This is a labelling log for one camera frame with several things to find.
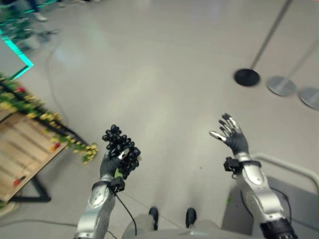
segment silver round base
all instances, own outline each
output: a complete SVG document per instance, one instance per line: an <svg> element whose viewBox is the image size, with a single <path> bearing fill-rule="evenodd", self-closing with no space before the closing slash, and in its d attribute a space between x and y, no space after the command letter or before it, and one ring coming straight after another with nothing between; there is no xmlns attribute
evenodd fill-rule
<svg viewBox="0 0 319 239"><path fill-rule="evenodd" d="M269 90L279 96L290 96L297 91L296 85L291 80L282 76L270 78L266 85Z"/></svg>
<svg viewBox="0 0 319 239"><path fill-rule="evenodd" d="M307 106L319 111L319 89L307 87L300 90L298 95Z"/></svg>

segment concrete floor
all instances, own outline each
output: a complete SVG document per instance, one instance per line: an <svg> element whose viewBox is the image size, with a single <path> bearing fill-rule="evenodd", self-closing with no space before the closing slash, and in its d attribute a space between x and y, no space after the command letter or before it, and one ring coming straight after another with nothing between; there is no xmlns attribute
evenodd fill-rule
<svg viewBox="0 0 319 239"><path fill-rule="evenodd" d="M58 111L48 87L49 66L69 126L100 153L87 165L63 152L39 174L48 204L22 204L1 219L36 218L76 223L98 179L105 129L117 124L142 151L123 201L133 215L156 205L159 228L184 227L185 210L221 225L234 181L223 171L231 151L208 135L224 112L241 124L251 151L319 173L318 113L296 95L281 98L265 86L285 76L318 37L318 5L296 0L256 71L261 83L244 88L233 72L249 67L284 0L103 0L45 13L62 32L34 52L20 80ZM298 88L319 87L318 51L293 75ZM266 174L314 191L307 180L270 165ZM109 230L120 237L130 219L117 203ZM1 239L72 238L74 230L19 224Z"/></svg>

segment wooden pallet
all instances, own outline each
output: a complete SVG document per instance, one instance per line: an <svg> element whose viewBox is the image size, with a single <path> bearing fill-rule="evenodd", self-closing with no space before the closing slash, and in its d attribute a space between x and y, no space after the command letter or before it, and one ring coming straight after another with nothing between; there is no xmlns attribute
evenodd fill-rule
<svg viewBox="0 0 319 239"><path fill-rule="evenodd" d="M20 113L0 110L0 200L7 202L66 144L54 149L45 127ZM18 185L14 181L24 178Z"/></svg>

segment stanchion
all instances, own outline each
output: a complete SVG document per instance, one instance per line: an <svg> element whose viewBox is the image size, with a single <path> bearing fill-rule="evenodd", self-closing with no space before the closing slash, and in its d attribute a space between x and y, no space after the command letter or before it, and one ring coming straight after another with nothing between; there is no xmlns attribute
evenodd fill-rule
<svg viewBox="0 0 319 239"><path fill-rule="evenodd" d="M270 91L279 96L289 96L297 91L296 85L290 80L291 77L303 66L303 64L308 60L312 53L318 46L318 41L310 46L309 50L304 54L299 62L292 68L290 73L286 76L274 76L270 78L266 85Z"/></svg>
<svg viewBox="0 0 319 239"><path fill-rule="evenodd" d="M274 24L272 25L267 37L265 38L262 46L260 47L260 49L259 49L253 63L251 64L250 68L239 69L238 71L235 72L234 79L239 85L241 85L241 86L254 86L254 85L258 84L258 82L260 81L260 76L256 71L254 71L254 68L255 68L256 64L258 63L260 57L263 55L268 43L270 42L272 36L274 35L275 31L277 30L281 20L285 16L292 1L293 0L286 0L286 2L284 3L281 11L279 12Z"/></svg>
<svg viewBox="0 0 319 239"><path fill-rule="evenodd" d="M299 91L299 98L307 106L319 111L319 89L307 87Z"/></svg>

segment artificial flower garland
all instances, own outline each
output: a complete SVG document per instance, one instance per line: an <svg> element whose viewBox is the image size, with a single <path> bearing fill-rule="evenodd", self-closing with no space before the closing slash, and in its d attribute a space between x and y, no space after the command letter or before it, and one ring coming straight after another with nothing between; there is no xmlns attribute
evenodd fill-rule
<svg viewBox="0 0 319 239"><path fill-rule="evenodd" d="M75 137L67 135L68 132L65 129L68 128L63 125L61 116L45 109L43 104L43 101L36 99L17 82L0 74L0 108L10 113L20 112L29 119L37 118L38 121L48 123L51 127L57 129L47 129L49 132L54 131L56 133L51 139L52 142L56 143L51 151L58 148L60 143L67 143L66 148L72 148L74 153L83 154L82 161L84 164L91 161L98 151L96 144L87 145Z"/></svg>

